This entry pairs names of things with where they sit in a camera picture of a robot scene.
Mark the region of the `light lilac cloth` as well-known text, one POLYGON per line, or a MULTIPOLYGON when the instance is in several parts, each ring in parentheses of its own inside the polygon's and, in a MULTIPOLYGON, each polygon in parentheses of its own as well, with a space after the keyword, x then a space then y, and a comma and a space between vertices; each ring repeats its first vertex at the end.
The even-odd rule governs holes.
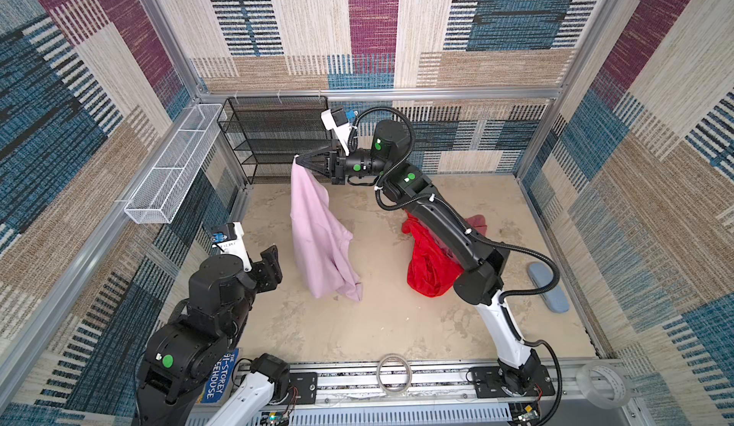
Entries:
POLYGON ((329 208, 327 189, 312 172, 292 165, 291 220, 296 266, 315 298, 334 293, 359 302, 362 284, 349 260, 353 234, 329 208))

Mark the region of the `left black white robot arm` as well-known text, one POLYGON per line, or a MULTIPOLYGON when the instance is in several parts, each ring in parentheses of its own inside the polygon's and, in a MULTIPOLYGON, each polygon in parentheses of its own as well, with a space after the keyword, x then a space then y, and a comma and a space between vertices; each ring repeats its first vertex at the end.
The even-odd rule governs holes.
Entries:
POLYGON ((222 357, 242 336, 256 295, 282 282, 270 246, 250 271, 234 254, 204 260, 188 280, 189 298, 148 340, 137 375, 135 425, 184 425, 222 357))

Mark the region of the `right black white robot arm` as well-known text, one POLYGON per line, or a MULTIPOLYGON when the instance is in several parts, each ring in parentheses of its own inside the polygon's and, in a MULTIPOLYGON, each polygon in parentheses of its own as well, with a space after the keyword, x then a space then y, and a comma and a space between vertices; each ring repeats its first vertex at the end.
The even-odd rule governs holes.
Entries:
POLYGON ((321 122, 331 135, 330 145, 317 149, 297 163, 344 185, 351 178, 373 187, 378 206, 385 211, 404 210, 423 223, 455 256, 463 272, 454 282, 456 294, 477 309, 490 333, 498 355, 498 376, 507 395, 527 395, 546 379, 537 354, 539 342, 527 340, 517 328, 508 305, 514 290, 504 289, 502 273, 510 252, 529 255, 552 272, 547 284, 523 290, 533 296, 553 290, 560 281, 557 265, 548 256, 523 246, 489 240, 474 229, 441 195, 436 185, 409 162, 417 135, 401 111, 385 107, 385 120, 375 127, 368 148, 357 145, 362 120, 378 112, 361 113, 342 108, 321 112, 321 122))

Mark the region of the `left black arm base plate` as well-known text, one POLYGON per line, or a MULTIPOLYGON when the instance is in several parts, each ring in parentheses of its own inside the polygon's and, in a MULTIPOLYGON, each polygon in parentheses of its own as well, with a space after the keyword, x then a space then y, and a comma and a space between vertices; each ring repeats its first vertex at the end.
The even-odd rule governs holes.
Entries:
POLYGON ((290 373, 285 404, 287 406, 315 405, 317 402, 318 373, 290 373))

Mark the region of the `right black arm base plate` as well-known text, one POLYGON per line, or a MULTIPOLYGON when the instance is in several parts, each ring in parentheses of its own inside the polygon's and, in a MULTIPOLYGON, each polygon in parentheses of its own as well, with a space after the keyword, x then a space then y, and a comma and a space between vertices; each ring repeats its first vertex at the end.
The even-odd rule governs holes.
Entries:
POLYGON ((466 379, 479 398, 553 397, 556 387, 543 365, 517 370, 498 366, 479 366, 468 370, 466 379))

